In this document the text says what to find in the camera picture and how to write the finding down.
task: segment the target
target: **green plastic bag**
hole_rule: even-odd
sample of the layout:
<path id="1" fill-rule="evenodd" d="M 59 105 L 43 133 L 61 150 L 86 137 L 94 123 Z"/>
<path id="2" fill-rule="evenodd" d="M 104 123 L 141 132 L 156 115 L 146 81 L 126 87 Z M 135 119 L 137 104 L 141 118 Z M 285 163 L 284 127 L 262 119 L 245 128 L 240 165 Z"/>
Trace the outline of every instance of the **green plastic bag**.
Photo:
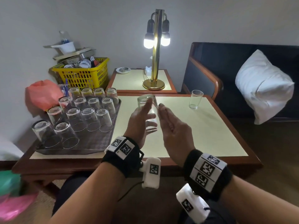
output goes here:
<path id="1" fill-rule="evenodd" d="M 0 171 L 0 196 L 9 194 L 19 196 L 21 188 L 21 177 L 11 170 Z"/>

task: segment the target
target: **pink plastic bag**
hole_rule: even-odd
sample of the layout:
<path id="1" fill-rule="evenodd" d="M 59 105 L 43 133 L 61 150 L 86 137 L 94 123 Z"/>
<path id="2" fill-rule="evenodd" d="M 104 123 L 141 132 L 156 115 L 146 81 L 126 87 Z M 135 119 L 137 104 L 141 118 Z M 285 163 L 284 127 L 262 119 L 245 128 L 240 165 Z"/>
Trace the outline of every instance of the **pink plastic bag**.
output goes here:
<path id="1" fill-rule="evenodd" d="M 63 96 L 59 86 L 48 79 L 31 84 L 27 90 L 32 104 L 44 111 L 59 105 L 58 98 Z"/>
<path id="2" fill-rule="evenodd" d="M 19 197 L 0 197 L 0 221 L 11 221 L 32 204 L 38 193 Z"/>

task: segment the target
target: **cream table surface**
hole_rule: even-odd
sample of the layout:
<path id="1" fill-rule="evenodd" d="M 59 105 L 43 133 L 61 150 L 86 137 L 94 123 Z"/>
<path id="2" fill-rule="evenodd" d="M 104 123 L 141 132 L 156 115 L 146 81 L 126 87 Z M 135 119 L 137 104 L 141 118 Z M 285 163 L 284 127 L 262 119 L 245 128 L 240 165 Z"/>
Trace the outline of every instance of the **cream table surface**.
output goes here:
<path id="1" fill-rule="evenodd" d="M 137 97 L 119 96 L 122 104 L 112 141 L 124 134 L 129 117 L 137 107 Z M 195 147 L 200 151 L 214 156 L 248 156 L 206 97 L 202 98 L 196 110 L 189 108 L 189 97 L 156 96 L 156 99 L 192 128 Z M 144 157 L 169 157 L 161 129 L 147 136 L 142 151 Z M 102 158 L 103 155 L 104 152 L 89 155 L 43 155 L 34 152 L 30 159 Z"/>
<path id="2" fill-rule="evenodd" d="M 170 83 L 164 70 L 158 71 L 158 79 L 165 83 L 165 88 L 162 91 L 171 90 Z M 117 73 L 111 87 L 116 90 L 147 90 L 142 85 L 144 80 L 147 80 L 144 70 L 132 69 L 127 74 Z"/>

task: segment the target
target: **left hand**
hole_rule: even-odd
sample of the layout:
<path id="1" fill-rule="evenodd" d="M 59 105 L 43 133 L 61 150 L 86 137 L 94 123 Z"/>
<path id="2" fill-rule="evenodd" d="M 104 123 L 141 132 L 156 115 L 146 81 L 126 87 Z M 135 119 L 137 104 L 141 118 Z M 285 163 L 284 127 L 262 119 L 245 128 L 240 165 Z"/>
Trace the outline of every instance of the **left hand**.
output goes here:
<path id="1" fill-rule="evenodd" d="M 155 132 L 146 132 L 146 127 L 158 126 L 158 124 L 155 122 L 146 121 L 156 117 L 156 114 L 148 114 L 151 108 L 152 99 L 149 98 L 143 107 L 135 109 L 129 119 L 128 127 L 124 134 L 125 137 L 132 138 L 138 144 L 140 149 L 144 146 L 146 136 L 149 133 Z"/>

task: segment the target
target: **blue pen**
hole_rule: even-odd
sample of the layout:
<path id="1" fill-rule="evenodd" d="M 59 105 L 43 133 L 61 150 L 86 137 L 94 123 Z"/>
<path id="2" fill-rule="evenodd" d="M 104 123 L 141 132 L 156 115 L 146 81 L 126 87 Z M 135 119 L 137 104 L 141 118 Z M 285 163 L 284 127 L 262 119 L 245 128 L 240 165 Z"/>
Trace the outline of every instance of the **blue pen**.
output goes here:
<path id="1" fill-rule="evenodd" d="M 65 95 L 69 96 L 68 79 L 65 79 Z"/>

